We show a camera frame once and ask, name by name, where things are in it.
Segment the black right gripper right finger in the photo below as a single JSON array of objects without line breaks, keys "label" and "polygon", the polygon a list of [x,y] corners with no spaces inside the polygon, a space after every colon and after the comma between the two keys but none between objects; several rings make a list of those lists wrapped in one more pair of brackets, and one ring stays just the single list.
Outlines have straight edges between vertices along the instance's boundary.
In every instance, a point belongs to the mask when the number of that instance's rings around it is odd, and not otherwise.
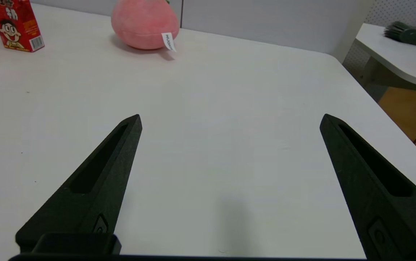
[{"label": "black right gripper right finger", "polygon": [[416,261],[416,185],[343,120],[320,132],[366,258]]}]

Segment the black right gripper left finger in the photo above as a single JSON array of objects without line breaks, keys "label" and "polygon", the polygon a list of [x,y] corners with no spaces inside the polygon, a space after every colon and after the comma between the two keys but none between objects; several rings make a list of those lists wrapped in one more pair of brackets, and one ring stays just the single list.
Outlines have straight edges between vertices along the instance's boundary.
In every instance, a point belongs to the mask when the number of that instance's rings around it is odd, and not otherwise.
[{"label": "black right gripper left finger", "polygon": [[121,121],[16,233],[21,253],[48,233],[113,233],[142,132]]}]

